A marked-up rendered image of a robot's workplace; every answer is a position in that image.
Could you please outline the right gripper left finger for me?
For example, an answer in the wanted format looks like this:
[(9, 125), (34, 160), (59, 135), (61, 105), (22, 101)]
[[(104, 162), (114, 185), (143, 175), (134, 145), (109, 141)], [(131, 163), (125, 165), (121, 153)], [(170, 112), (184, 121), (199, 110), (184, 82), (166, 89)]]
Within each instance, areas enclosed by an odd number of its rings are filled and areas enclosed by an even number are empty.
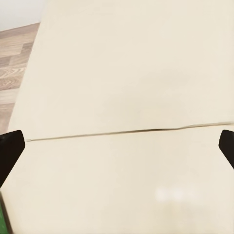
[(25, 148), (21, 130), (0, 135), (0, 188)]

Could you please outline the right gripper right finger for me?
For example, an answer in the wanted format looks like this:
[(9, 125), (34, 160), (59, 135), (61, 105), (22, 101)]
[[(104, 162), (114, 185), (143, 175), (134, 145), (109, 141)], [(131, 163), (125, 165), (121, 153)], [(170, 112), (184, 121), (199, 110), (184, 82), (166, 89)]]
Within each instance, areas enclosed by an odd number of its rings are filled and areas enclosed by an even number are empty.
[(218, 146), (234, 169), (234, 132), (222, 130)]

